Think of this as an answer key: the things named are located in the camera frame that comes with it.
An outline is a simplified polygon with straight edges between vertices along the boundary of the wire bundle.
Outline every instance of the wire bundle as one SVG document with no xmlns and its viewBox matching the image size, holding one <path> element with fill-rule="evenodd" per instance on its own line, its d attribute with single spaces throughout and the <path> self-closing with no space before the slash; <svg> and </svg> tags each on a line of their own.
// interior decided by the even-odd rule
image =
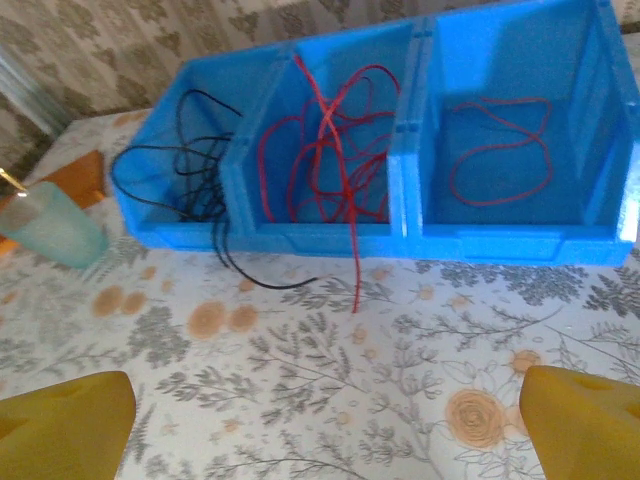
<svg viewBox="0 0 640 480">
<path fill-rule="evenodd" d="M 131 145 L 127 147 L 116 155 L 111 164 L 110 177 L 113 185 L 132 200 L 177 214 L 182 222 L 211 222 L 213 249 L 220 262 L 226 268 L 233 267 L 243 277 L 251 280 L 256 285 L 271 290 L 287 290 L 298 288 L 318 280 L 319 277 L 312 277 L 292 285 L 270 285 L 246 273 L 233 259 L 229 252 L 228 245 L 231 223 L 227 215 L 227 206 L 220 180 L 220 163 L 223 161 L 227 147 L 233 139 L 233 132 L 201 136 L 187 140 L 183 116 L 186 100 L 191 95 L 203 96 L 218 107 L 222 107 L 234 115 L 242 117 L 242 114 L 238 110 L 203 90 L 186 90 L 180 96 L 176 108 L 176 135 L 179 145 Z M 168 151 L 175 153 L 172 160 L 173 173 L 176 175 L 176 181 L 183 182 L 184 193 L 175 198 L 171 204 L 157 202 L 135 195 L 125 189 L 119 181 L 116 174 L 118 165 L 121 164 L 128 154 L 137 150 Z"/>
<path fill-rule="evenodd" d="M 542 121 L 540 122 L 540 128 L 538 128 L 538 130 L 535 131 L 535 132 L 531 132 L 531 131 L 527 130 L 526 128 L 521 127 L 520 125 L 516 125 L 515 123 L 512 123 L 512 122 L 510 122 L 508 120 L 505 120 L 502 117 L 499 117 L 495 113 L 491 112 L 484 105 L 481 105 L 481 104 L 476 103 L 476 102 L 465 102 L 465 103 L 461 103 L 460 105 L 455 107 L 453 109 L 453 112 L 459 112 L 461 110 L 470 109 L 470 108 L 474 108 L 476 110 L 479 110 L 482 113 L 484 113 L 485 115 L 487 115 L 489 118 L 491 118 L 492 120 L 495 120 L 496 122 L 504 125 L 505 127 L 509 128 L 511 130 L 514 130 L 516 132 L 522 133 L 523 135 L 526 136 L 526 138 L 521 140 L 521 141 L 519 141 L 519 142 L 498 143 L 498 144 L 493 144 L 493 145 L 483 145 L 483 146 L 480 146 L 480 147 L 475 147 L 475 148 L 472 148 L 471 150 L 467 151 L 466 153 L 464 153 L 460 157 L 458 157 L 458 159 L 455 161 L 453 167 L 451 168 L 451 172 L 449 173 L 449 190 L 451 190 L 451 193 L 453 194 L 453 196 L 456 197 L 462 203 L 465 203 L 467 205 L 471 205 L 473 207 L 490 207 L 490 206 L 494 206 L 494 205 L 502 205 L 502 204 L 505 204 L 505 203 L 511 203 L 511 202 L 515 202 L 515 201 L 518 201 L 518 200 L 525 199 L 527 197 L 530 197 L 531 195 L 534 195 L 534 194 L 540 192 L 544 188 L 546 188 L 549 185 L 549 183 L 551 182 L 551 180 L 553 179 L 553 164 L 551 163 L 551 154 L 549 153 L 549 147 L 547 146 L 547 144 L 545 142 L 542 141 L 542 139 L 540 137 L 544 134 L 544 132 L 545 132 L 545 130 L 547 128 L 547 124 L 549 122 L 549 117 L 551 116 L 551 102 L 549 100 L 547 100 L 546 98 L 538 98 L 538 97 L 519 98 L 519 99 L 515 99 L 515 100 L 500 100 L 500 99 L 495 99 L 495 98 L 481 98 L 481 100 L 483 102 L 491 104 L 491 105 L 503 105 L 503 106 L 504 105 L 527 105 L 527 104 L 542 103 L 546 107 L 546 112 L 544 114 L 544 117 L 542 118 Z M 547 175 L 545 176 L 545 178 L 538 185 L 533 187 L 532 189 L 524 191 L 524 192 L 521 192 L 521 193 L 518 193 L 516 195 L 512 195 L 510 197 L 496 198 L 494 200 L 487 200 L 487 201 L 470 200 L 470 199 L 466 198 L 464 195 L 462 195 L 458 191 L 458 188 L 456 187 L 456 176 L 458 174 L 458 170 L 460 169 L 462 164 L 464 162 L 466 162 L 472 156 L 477 155 L 479 153 L 491 151 L 491 150 L 506 150 L 506 149 L 510 149 L 510 148 L 520 148 L 520 147 L 524 147 L 525 145 L 528 145 L 528 144 L 530 144 L 532 142 L 537 143 L 542 148 L 542 152 L 544 154 L 544 162 L 545 162 L 545 166 L 546 166 L 546 169 L 547 169 Z"/>
<path fill-rule="evenodd" d="M 266 148 L 271 136 L 283 125 L 290 122 L 297 122 L 300 126 L 301 148 L 296 156 L 290 172 L 289 183 L 284 199 L 289 221 L 298 222 L 300 209 L 310 203 L 315 203 L 318 212 L 325 223 L 348 223 L 350 226 L 351 244 L 356 267 L 356 290 L 354 298 L 353 312 L 356 313 L 360 300 L 361 268 L 360 256 L 358 252 L 357 227 L 359 216 L 372 219 L 374 222 L 388 223 L 388 193 L 382 197 L 375 209 L 369 208 L 369 198 L 371 195 L 371 185 L 374 178 L 385 171 L 385 164 L 391 134 L 381 135 L 373 139 L 369 144 L 358 146 L 350 135 L 354 128 L 370 125 L 378 119 L 393 117 L 393 111 L 372 111 L 374 85 L 367 72 L 380 71 L 389 77 L 395 88 L 396 94 L 400 93 L 400 84 L 395 76 L 382 65 L 368 65 L 357 70 L 347 82 L 339 89 L 335 98 L 326 98 L 315 78 L 306 67 L 299 56 L 295 56 L 295 62 L 300 68 L 305 78 L 309 82 L 313 91 L 313 97 L 306 102 L 300 115 L 284 117 L 264 133 L 258 146 L 258 173 L 260 178 L 260 194 L 265 216 L 270 222 L 276 222 L 275 216 L 269 203 L 268 178 L 265 168 Z M 365 82 L 368 87 L 368 99 L 365 111 L 360 116 L 347 115 L 341 108 L 345 99 L 359 82 Z M 318 128 L 317 136 L 305 143 L 305 124 L 311 119 L 308 118 L 312 106 L 317 106 L 322 114 L 322 120 Z M 354 152 L 353 155 L 345 155 L 345 145 Z M 320 186 L 320 177 L 323 171 L 324 162 L 329 155 L 325 151 L 329 150 L 329 155 L 333 152 L 337 161 L 340 189 L 327 190 Z M 303 162 L 308 162 L 307 168 L 301 168 Z M 300 175 L 301 171 L 306 171 L 305 175 Z M 301 181 L 306 181 L 309 185 L 311 195 L 308 198 L 294 199 L 294 191 Z"/>
</svg>

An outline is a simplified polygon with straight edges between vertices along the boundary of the storage bin compartment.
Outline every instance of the storage bin compartment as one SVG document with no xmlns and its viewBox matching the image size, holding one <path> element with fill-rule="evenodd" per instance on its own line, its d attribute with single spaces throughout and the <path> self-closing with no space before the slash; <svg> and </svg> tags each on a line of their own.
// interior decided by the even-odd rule
<svg viewBox="0 0 640 480">
<path fill-rule="evenodd" d="M 429 24 L 408 140 L 418 164 L 407 166 L 406 188 L 420 192 L 416 202 L 407 197 L 415 254 L 619 262 L 629 245 L 612 256 L 563 250 L 571 239 L 616 236 L 635 140 L 625 95 L 636 101 L 637 90 L 627 84 L 624 50 L 614 61 L 620 45 L 611 17 L 606 1 L 552 0 L 453 12 Z M 536 138 L 513 128 L 538 133 L 547 109 Z M 514 199 L 500 202 L 506 198 Z"/>
<path fill-rule="evenodd" d="M 367 215 L 357 216 L 358 246 L 363 256 L 397 256 L 404 249 L 395 237 L 401 237 L 403 200 L 401 172 L 399 167 L 391 168 L 401 135 L 394 126 L 406 120 L 406 104 L 410 97 L 410 85 L 416 68 L 421 44 L 422 19 L 401 21 L 384 26 L 368 28 L 348 33 L 304 39 L 292 46 L 290 58 L 283 61 L 281 72 L 266 104 L 258 113 L 254 128 L 248 135 L 243 148 L 234 149 L 229 162 L 223 166 L 225 185 L 234 185 L 234 204 L 230 211 L 243 219 L 245 233 L 255 237 L 255 248 L 283 249 L 293 253 L 312 255 L 351 255 L 351 236 L 347 215 L 340 215 L 335 222 L 326 223 L 332 217 L 336 206 L 323 202 L 323 216 L 311 189 L 308 177 L 309 165 L 314 150 L 310 150 L 299 162 L 294 188 L 289 192 L 292 169 L 300 151 L 305 145 L 316 142 L 323 113 L 314 95 L 311 83 L 295 61 L 299 56 L 313 76 L 324 98 L 336 98 L 341 88 L 360 68 L 380 65 L 395 77 L 401 92 L 398 93 L 391 77 L 380 69 L 366 72 L 366 80 L 357 82 L 345 96 L 340 110 L 349 117 L 359 117 L 365 113 L 385 112 L 370 122 L 354 127 L 348 138 L 341 135 L 344 154 L 354 156 L 358 147 L 370 153 L 389 149 L 387 161 L 370 182 L 367 194 L 356 197 L 356 203 L 370 211 L 388 214 L 388 220 Z M 289 117 L 304 115 L 304 132 L 301 123 L 289 121 L 275 130 L 271 128 Z M 337 127 L 348 120 L 336 119 Z M 265 132 L 272 131 L 263 145 L 264 171 L 268 195 L 268 210 L 265 212 L 258 169 L 261 142 Z M 347 173 L 351 175 L 362 161 L 345 162 Z M 395 176 L 398 181 L 390 179 Z M 341 191 L 339 162 L 334 148 L 322 149 L 322 162 L 317 169 L 317 187 L 323 191 Z M 299 205 L 296 218 L 288 205 Z"/>
<path fill-rule="evenodd" d="M 231 142 L 216 142 L 212 137 L 233 134 L 233 141 L 242 137 L 245 119 L 253 114 L 264 95 L 280 50 L 281 46 L 275 45 L 187 62 L 131 145 L 171 147 L 184 143 L 202 153 L 228 152 Z M 191 89 L 206 92 L 243 116 L 199 93 L 183 98 Z M 116 165 L 114 175 L 120 186 L 133 195 L 182 209 L 187 201 L 185 193 L 199 183 L 200 177 L 187 181 L 176 173 L 175 167 L 197 172 L 207 163 L 210 165 L 211 160 L 197 154 L 176 159 L 175 150 L 140 149 L 126 154 Z M 177 213 L 135 201 L 118 189 L 116 196 L 129 231 L 146 246 L 211 250 L 210 221 L 182 221 Z M 208 199 L 210 192 L 204 191 L 192 200 L 196 214 Z"/>
</svg>

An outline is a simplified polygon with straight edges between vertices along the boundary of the patterned wallpaper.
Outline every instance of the patterned wallpaper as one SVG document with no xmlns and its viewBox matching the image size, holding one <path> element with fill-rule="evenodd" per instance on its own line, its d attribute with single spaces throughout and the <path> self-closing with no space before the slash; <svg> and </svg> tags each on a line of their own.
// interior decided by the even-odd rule
<svg viewBox="0 0 640 480">
<path fill-rule="evenodd" d="M 640 0 L 614 0 L 626 23 Z M 3 0 L 0 42 L 74 117 L 153 104 L 188 59 L 486 0 Z M 3 159 L 41 135 L 0 99 Z"/>
</svg>

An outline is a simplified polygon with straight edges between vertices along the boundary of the plastic storage container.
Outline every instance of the plastic storage container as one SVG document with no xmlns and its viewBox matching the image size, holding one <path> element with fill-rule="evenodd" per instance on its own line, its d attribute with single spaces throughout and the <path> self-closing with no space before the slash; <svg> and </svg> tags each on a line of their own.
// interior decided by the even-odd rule
<svg viewBox="0 0 640 480">
<path fill-rule="evenodd" d="M 185 117 L 192 138 L 229 128 L 236 132 L 221 165 L 231 248 L 350 256 L 348 225 L 324 224 L 313 210 L 292 223 L 284 202 L 275 200 L 284 195 L 300 148 L 286 128 L 274 134 L 265 156 L 276 222 L 262 209 L 258 143 L 270 125 L 297 115 L 312 95 L 293 61 L 296 54 L 329 97 L 371 63 L 389 68 L 402 85 L 397 96 L 380 82 L 373 103 L 395 116 L 362 132 L 365 143 L 390 134 L 391 147 L 386 182 L 378 191 L 388 194 L 389 223 L 358 224 L 361 255 L 532 265 L 623 262 L 638 226 L 640 97 L 609 2 L 478 7 L 189 62 L 132 143 L 177 144 L 177 99 L 194 85 L 206 90 L 244 114 L 221 125 L 220 113 L 198 106 L 194 98 Z M 477 207 L 461 202 L 449 188 L 456 159 L 483 145 L 523 139 L 477 110 L 455 110 L 485 97 L 550 102 L 540 139 L 548 145 L 554 173 L 546 188 L 523 200 Z M 365 102 L 364 94 L 360 100 L 356 92 L 350 101 Z M 489 109 L 532 131 L 545 113 L 542 104 Z M 306 135 L 311 138 L 314 129 L 317 123 Z M 182 192 L 168 157 L 136 152 L 116 175 L 141 197 L 172 201 Z M 532 142 L 468 159 L 455 184 L 466 197 L 486 200 L 528 190 L 544 175 L 542 151 Z M 328 186 L 339 182 L 331 171 L 321 180 Z M 128 228 L 145 245 L 211 250 L 210 224 L 180 223 L 117 196 Z"/>
</svg>

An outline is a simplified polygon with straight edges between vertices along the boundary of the orange object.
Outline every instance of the orange object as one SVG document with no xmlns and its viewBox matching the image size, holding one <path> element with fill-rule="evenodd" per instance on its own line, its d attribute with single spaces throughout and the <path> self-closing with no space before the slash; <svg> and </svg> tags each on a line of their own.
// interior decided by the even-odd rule
<svg viewBox="0 0 640 480">
<path fill-rule="evenodd" d="M 520 412 L 547 480 L 640 478 L 640 387 L 534 366 Z"/>
<path fill-rule="evenodd" d="M 80 208 L 87 208 L 105 198 L 103 164 L 102 154 L 93 150 L 38 182 L 55 183 Z M 0 209 L 10 198 L 0 201 Z M 0 255 L 10 252 L 17 246 L 17 242 L 0 235 Z"/>
<path fill-rule="evenodd" d="M 124 372 L 0 401 L 2 480 L 113 480 L 136 402 Z"/>
</svg>

